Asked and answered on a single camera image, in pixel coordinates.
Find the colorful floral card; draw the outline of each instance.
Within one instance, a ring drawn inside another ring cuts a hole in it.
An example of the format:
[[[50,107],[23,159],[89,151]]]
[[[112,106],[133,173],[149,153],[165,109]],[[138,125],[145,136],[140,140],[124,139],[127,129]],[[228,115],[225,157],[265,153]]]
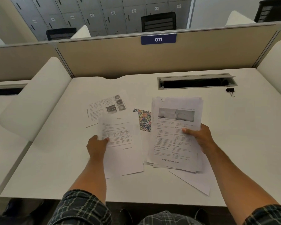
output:
[[[151,132],[151,111],[134,109],[133,112],[138,112],[140,129]]]

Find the beige partition panel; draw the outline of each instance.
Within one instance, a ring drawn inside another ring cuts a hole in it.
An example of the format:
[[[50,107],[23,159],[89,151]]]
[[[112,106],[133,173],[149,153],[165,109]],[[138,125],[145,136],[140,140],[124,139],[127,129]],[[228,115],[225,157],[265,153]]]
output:
[[[141,45],[141,37],[60,42],[75,77],[251,68],[277,25],[240,26],[177,33],[176,43]]]
[[[0,81],[30,80],[51,57],[60,59],[47,43],[0,47]]]
[[[259,66],[259,64],[262,62],[262,60],[265,58],[265,56],[268,54],[268,52],[271,50],[271,48],[278,42],[281,40],[281,24],[280,24],[280,28],[279,28],[279,33],[277,34],[277,36],[275,37],[275,39],[273,40],[273,42],[270,44],[270,46],[267,48],[266,52],[262,55],[262,57],[258,60],[258,62],[256,63],[255,67],[257,68]]]

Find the black office chair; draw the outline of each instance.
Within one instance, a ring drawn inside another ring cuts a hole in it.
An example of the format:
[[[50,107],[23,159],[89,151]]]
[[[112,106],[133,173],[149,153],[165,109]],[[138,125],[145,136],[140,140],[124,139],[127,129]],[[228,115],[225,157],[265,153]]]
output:
[[[176,30],[176,13],[166,12],[141,17],[142,32]]]
[[[70,39],[77,29],[75,27],[58,28],[46,31],[48,40],[60,40],[60,39]]]
[[[255,16],[256,23],[281,21],[281,0],[264,0],[259,2]]]

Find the plaid shirt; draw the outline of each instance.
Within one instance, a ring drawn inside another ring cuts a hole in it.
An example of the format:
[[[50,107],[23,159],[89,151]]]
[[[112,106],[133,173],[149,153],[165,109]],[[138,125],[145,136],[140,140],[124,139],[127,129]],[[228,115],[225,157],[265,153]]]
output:
[[[107,225],[111,224],[111,212],[95,196],[83,190],[68,191],[58,204],[48,225]],[[201,225],[193,218],[160,212],[144,218],[139,225]],[[281,206],[267,205],[256,209],[244,225],[281,225]]]

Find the shirt sleeve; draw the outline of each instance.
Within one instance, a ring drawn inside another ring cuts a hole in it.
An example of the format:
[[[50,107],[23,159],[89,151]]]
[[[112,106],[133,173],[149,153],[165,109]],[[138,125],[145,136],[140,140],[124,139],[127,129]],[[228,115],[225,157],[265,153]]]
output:
[[[244,225],[281,225],[281,205],[267,205],[256,209]]]
[[[83,190],[68,191],[48,225],[110,225],[111,212],[95,195]]]

